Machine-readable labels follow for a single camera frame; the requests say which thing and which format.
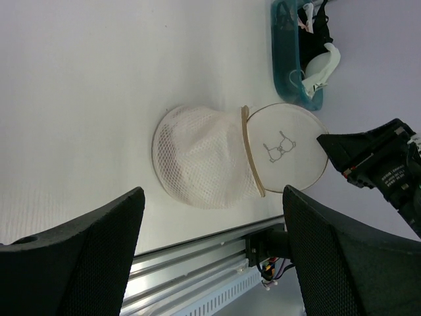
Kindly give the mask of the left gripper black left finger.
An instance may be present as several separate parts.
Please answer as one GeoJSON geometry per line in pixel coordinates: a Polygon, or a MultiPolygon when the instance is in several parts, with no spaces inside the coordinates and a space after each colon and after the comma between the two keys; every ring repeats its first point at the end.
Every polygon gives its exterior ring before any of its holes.
{"type": "Polygon", "coordinates": [[[119,315],[145,209],[137,187],[1,246],[2,315],[119,315]]]}

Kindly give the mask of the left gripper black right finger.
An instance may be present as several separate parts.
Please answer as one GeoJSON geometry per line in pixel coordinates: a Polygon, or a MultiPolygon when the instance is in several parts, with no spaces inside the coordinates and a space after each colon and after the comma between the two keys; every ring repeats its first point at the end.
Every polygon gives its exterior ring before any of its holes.
{"type": "Polygon", "coordinates": [[[420,242],[378,230],[292,186],[285,223],[307,315],[419,315],[420,242]]]}

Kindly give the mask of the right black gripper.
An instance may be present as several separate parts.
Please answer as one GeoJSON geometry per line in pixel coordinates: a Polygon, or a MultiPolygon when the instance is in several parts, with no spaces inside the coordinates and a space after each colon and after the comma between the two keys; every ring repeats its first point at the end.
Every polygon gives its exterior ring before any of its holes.
{"type": "Polygon", "coordinates": [[[419,133],[395,118],[367,132],[323,134],[317,141],[349,183],[377,188],[409,226],[420,226],[419,133]]]}

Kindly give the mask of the round white mesh laundry bag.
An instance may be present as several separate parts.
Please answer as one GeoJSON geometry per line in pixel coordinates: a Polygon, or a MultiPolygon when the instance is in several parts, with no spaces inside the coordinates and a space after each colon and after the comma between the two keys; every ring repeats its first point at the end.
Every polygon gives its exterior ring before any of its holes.
{"type": "Polygon", "coordinates": [[[304,190],[323,175],[328,157],[318,143],[327,128],[310,111],[275,103],[217,111],[180,106],[155,130],[152,161],[164,190],[200,209],[226,209],[286,186],[304,190]]]}

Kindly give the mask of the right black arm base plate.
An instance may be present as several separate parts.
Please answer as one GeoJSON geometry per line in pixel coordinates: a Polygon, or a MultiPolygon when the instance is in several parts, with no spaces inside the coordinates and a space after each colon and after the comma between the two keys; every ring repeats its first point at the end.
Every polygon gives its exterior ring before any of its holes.
{"type": "Polygon", "coordinates": [[[245,237],[245,254],[250,267],[271,257],[291,259],[288,233],[281,228],[267,228],[249,234],[245,237]]]}

